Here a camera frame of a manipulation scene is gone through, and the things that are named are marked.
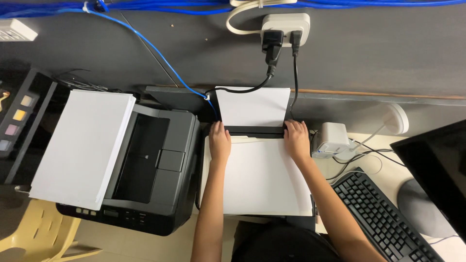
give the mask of beige chair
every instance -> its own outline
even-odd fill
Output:
[[[16,231],[0,240],[0,252],[22,248],[25,250],[22,262],[63,262],[102,251],[100,248],[85,248],[81,252],[64,255],[68,248],[78,248],[73,238],[79,222],[79,218],[60,214],[53,202],[32,199]]]

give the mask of black shirt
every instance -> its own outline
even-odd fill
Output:
[[[343,262],[320,235],[291,225],[278,225],[252,235],[233,253],[232,262]]]

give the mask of black keyboard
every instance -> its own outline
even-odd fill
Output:
[[[361,168],[355,171],[364,172]],[[443,262],[370,178],[348,173],[332,187],[372,245],[392,262]]]

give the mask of black printer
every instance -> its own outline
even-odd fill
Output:
[[[134,105],[100,210],[63,215],[166,236],[191,216],[199,121],[187,111]]]

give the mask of desk lamp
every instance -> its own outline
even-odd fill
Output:
[[[352,140],[348,139],[349,147],[345,151],[336,154],[335,158],[342,161],[352,159],[356,155],[356,149],[358,147],[369,141],[369,139],[373,138],[384,128],[388,129],[394,135],[406,133],[409,128],[409,122],[408,117],[406,116],[406,113],[401,108],[401,106],[396,103],[389,103],[385,106],[385,109],[386,112],[382,117],[384,124],[377,131],[375,131],[375,133],[373,133],[370,137],[358,145],[356,145],[356,143]]]

